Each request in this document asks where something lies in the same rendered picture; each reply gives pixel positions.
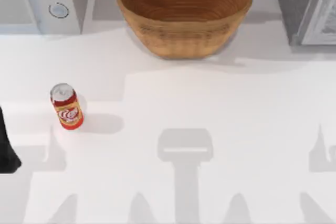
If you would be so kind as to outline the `brown woven basket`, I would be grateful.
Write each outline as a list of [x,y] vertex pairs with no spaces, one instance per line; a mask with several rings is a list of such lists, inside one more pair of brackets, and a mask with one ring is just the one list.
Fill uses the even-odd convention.
[[164,59],[203,59],[236,32],[253,0],[117,0],[138,40]]

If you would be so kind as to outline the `red and white can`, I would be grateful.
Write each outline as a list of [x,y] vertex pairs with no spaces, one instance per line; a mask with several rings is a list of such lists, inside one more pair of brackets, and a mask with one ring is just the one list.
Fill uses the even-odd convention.
[[56,84],[50,91],[50,100],[63,128],[75,130],[82,125],[83,112],[77,94],[71,85]]

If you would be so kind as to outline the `microwave knob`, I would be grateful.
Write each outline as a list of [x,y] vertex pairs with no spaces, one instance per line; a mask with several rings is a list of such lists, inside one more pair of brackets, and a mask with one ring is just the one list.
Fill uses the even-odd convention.
[[69,9],[62,3],[54,3],[48,7],[49,13],[51,16],[64,19],[69,15]]

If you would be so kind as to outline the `pale microwave oven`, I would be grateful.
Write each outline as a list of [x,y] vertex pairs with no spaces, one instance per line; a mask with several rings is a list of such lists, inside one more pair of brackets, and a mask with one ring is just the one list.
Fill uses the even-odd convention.
[[[62,3],[69,15],[58,19],[48,7]],[[0,0],[0,35],[77,35],[82,32],[88,0]]]

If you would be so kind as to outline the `grey cabinet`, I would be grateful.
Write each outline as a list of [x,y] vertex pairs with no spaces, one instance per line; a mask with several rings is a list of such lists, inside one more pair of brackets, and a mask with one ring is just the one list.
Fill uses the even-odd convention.
[[278,0],[289,44],[336,46],[336,0]]

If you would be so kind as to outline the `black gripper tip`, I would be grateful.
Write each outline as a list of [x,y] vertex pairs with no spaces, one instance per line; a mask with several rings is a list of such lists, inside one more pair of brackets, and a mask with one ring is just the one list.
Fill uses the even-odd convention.
[[13,174],[22,165],[9,141],[3,110],[0,107],[0,174]]

